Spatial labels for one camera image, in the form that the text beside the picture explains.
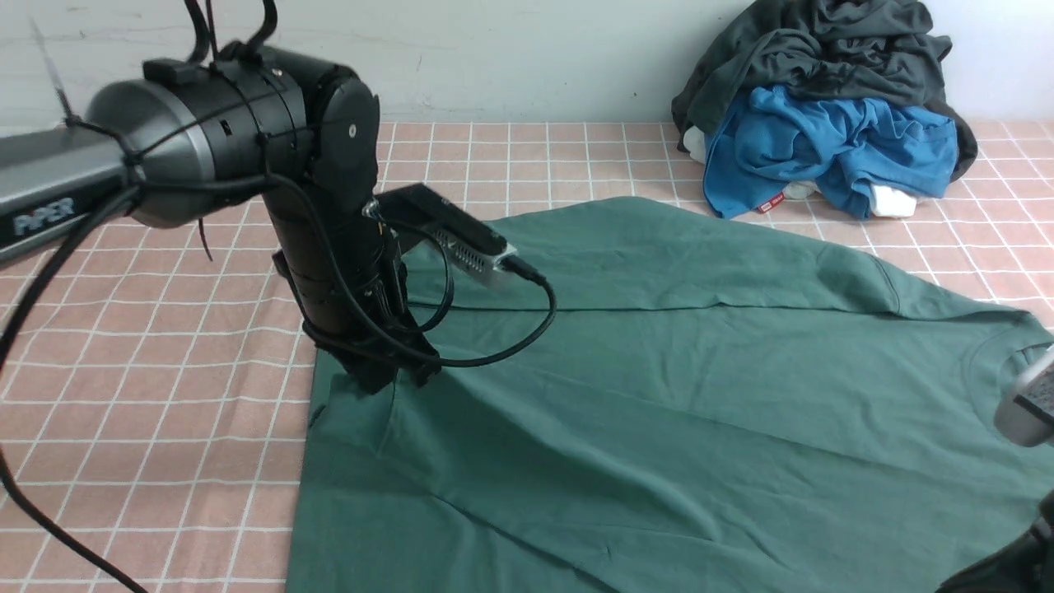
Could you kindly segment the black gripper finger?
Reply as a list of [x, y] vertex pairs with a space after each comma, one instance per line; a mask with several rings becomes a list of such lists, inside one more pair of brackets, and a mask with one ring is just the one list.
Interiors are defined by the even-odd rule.
[[443, 365], [437, 361], [438, 352], [432, 345], [414, 345], [411, 350], [414, 354], [408, 356], [412, 359], [409, 363], [409, 375], [415, 386], [426, 386], [443, 371]]
[[389, 354], [336, 350], [333, 357], [364, 393], [372, 395], [390, 386], [401, 369], [398, 357]]

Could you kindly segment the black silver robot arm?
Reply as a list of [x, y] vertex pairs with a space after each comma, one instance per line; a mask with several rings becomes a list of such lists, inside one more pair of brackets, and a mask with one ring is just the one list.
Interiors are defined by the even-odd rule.
[[2, 140], [2, 262], [264, 196], [331, 363], [289, 592], [1050, 592], [1052, 335], [870, 253], [609, 198], [376, 193], [351, 68], [227, 45]]

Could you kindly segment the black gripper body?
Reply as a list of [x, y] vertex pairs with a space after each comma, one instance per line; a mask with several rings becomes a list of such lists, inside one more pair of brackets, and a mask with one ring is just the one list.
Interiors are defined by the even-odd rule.
[[1053, 492], [1038, 505], [1038, 518], [1013, 543], [957, 572], [940, 592], [1052, 592]]
[[364, 215], [373, 187], [268, 181], [264, 203], [280, 244], [275, 264], [294, 290], [305, 333], [340, 363], [410, 363], [407, 347], [380, 333], [391, 233]]

